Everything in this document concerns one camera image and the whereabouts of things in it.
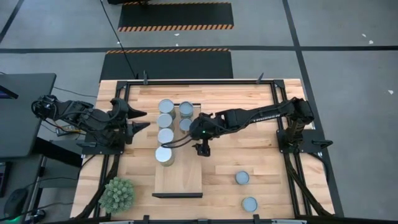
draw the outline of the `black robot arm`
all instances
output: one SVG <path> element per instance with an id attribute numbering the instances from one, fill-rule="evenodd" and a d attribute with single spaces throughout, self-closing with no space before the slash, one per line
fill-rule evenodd
<path id="1" fill-rule="evenodd" d="M 202 139 L 202 144 L 194 145 L 199 156 L 210 156 L 208 140 L 224 134 L 235 133 L 249 124 L 286 117 L 292 124 L 286 130 L 285 140 L 291 145 L 299 145 L 304 126 L 313 121 L 309 103 L 303 99 L 292 98 L 277 105 L 263 106 L 251 110 L 230 109 L 221 111 L 211 118 L 212 114 L 200 113 L 190 126 L 190 137 Z"/>
<path id="2" fill-rule="evenodd" d="M 111 111 L 104 112 L 94 109 L 93 105 L 84 101 L 61 102 L 53 95 L 41 96 L 32 103 L 32 112 L 41 119 L 62 120 L 93 136 L 102 146 L 111 147 L 121 138 L 126 144 L 132 143 L 132 137 L 144 129 L 149 123 L 129 124 L 127 119 L 145 116 L 147 113 L 132 109 L 124 100 L 111 100 Z"/>

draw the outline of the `black floor mat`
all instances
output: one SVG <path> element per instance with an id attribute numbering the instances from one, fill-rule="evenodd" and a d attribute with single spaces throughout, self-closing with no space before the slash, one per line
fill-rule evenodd
<path id="1" fill-rule="evenodd" d="M 119 31 L 215 30 L 233 28 L 229 2 L 153 3 L 144 7 L 125 3 Z"/>
<path id="2" fill-rule="evenodd" d="M 127 50 L 127 58 L 139 79 L 233 78 L 228 49 Z M 101 80 L 132 80 L 134 76 L 122 50 L 106 53 Z"/>

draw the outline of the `green plant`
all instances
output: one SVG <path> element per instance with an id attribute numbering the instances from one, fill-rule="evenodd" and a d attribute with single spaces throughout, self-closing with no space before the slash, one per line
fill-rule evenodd
<path id="1" fill-rule="evenodd" d="M 134 189 L 128 179 L 115 177 L 105 185 L 104 194 L 101 196 L 99 203 L 106 213 L 119 213 L 129 210 L 132 206 L 134 198 Z"/>

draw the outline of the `gray floor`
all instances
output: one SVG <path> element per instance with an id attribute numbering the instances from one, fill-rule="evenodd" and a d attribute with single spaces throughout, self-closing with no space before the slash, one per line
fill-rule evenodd
<path id="1" fill-rule="evenodd" d="M 119 36 L 126 47 L 292 46 L 282 0 L 230 2 L 233 30 Z M 0 30 L 16 3 L 0 1 Z M 398 1 L 289 0 L 289 4 L 301 46 L 398 45 Z M 105 5 L 116 25 L 121 6 Z M 98 0 L 25 0 L 0 49 L 117 47 L 116 42 Z M 335 142 L 330 156 L 345 215 L 398 220 L 398 52 L 303 54 L 325 135 Z M 257 78 L 262 72 L 266 78 L 301 78 L 295 52 L 235 50 L 231 57 L 235 78 Z M 0 71 L 54 72 L 55 86 L 96 95 L 103 59 L 104 53 L 0 54 Z M 53 93 L 61 100 L 95 101 L 58 90 Z M 45 128 L 39 135 L 56 139 Z M 68 202 L 73 195 L 73 189 L 48 190 L 41 203 Z M 52 213 L 47 221 L 66 219 L 68 209 Z"/>

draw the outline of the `green led light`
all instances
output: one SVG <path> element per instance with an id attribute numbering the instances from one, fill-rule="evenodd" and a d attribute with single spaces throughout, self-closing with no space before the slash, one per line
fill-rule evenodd
<path id="1" fill-rule="evenodd" d="M 14 223 L 14 222 L 18 222 L 20 219 L 21 219 L 21 217 L 17 217 L 17 218 L 15 218 L 13 220 L 7 220 L 6 222 L 7 223 Z"/>

